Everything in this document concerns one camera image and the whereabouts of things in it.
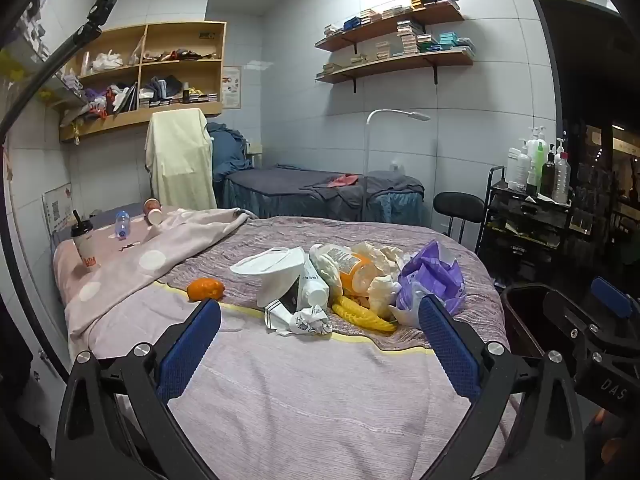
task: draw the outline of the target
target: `black chair backrest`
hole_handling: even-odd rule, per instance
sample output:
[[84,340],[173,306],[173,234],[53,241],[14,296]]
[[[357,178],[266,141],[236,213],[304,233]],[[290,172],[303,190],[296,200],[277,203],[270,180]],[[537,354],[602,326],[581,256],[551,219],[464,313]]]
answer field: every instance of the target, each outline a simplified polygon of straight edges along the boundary
[[438,193],[433,199],[436,213],[479,224],[484,220],[484,201],[475,195],[453,191]]

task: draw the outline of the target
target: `blue plastic bottle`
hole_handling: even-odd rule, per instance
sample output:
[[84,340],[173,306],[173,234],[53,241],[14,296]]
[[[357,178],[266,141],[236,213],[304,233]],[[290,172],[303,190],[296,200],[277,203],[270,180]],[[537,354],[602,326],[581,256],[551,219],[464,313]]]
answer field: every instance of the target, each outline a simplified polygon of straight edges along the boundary
[[125,240],[129,236],[130,229],[129,213],[126,211],[120,211],[116,215],[116,236],[118,240]]

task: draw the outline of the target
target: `yellow blanket trim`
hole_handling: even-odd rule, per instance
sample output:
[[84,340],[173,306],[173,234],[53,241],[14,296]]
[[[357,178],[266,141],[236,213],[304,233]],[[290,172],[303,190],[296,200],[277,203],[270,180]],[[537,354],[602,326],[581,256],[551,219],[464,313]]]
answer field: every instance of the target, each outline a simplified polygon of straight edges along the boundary
[[[174,292],[175,294],[181,294],[185,298],[187,298],[187,293],[180,288],[173,288],[172,286],[167,285],[166,283],[154,282],[155,285],[164,288],[164,290],[168,290],[169,292]],[[256,310],[254,308],[248,308],[245,306],[238,306],[231,303],[222,303],[218,302],[220,306],[224,308],[228,308],[229,310],[234,310],[236,312],[242,312],[243,314],[247,314],[248,316],[255,317],[257,319],[262,319],[264,317],[264,312],[261,310]],[[375,346],[378,351],[383,354],[388,355],[400,355],[400,354],[415,354],[415,353],[423,353],[426,355],[434,355],[435,352],[429,348],[425,348],[423,346],[415,346],[413,348],[407,348],[405,350],[381,350],[378,345],[376,345],[371,339],[365,337],[363,335],[344,335],[338,334],[336,332],[332,332],[330,339],[336,341],[342,341],[343,343],[368,343]]]

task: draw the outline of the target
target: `black stool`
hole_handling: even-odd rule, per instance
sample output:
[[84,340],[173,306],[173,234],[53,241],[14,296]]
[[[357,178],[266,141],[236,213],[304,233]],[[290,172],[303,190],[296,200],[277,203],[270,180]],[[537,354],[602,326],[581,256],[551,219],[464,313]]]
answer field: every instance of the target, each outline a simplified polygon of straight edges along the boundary
[[436,213],[450,217],[449,229],[447,230],[448,237],[451,236],[453,219],[460,218],[462,220],[458,243],[462,243],[462,233],[465,230],[465,223],[467,221],[479,224],[484,219],[484,201],[468,193],[457,193],[454,191],[438,193],[433,199],[433,208]]

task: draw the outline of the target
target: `black bottle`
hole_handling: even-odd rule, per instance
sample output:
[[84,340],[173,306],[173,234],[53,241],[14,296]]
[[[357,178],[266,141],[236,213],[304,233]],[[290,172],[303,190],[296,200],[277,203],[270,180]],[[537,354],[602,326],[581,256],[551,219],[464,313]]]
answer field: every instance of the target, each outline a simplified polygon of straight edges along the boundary
[[549,152],[548,163],[542,166],[542,176],[540,177],[540,195],[548,196],[554,192],[554,182],[556,180],[556,165],[554,164],[554,154]]

